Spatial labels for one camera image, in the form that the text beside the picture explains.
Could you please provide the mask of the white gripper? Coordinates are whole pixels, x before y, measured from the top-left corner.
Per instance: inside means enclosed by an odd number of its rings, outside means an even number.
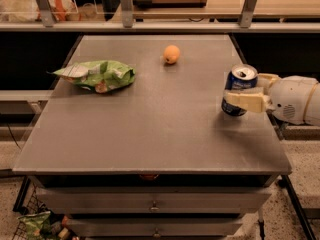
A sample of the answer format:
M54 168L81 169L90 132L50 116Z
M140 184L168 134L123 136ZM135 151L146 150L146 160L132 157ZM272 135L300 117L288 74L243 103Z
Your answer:
M315 78L259 73L257 86L225 90L227 103L241 109L262 113L274 106L275 118L295 125L320 126L320 83Z

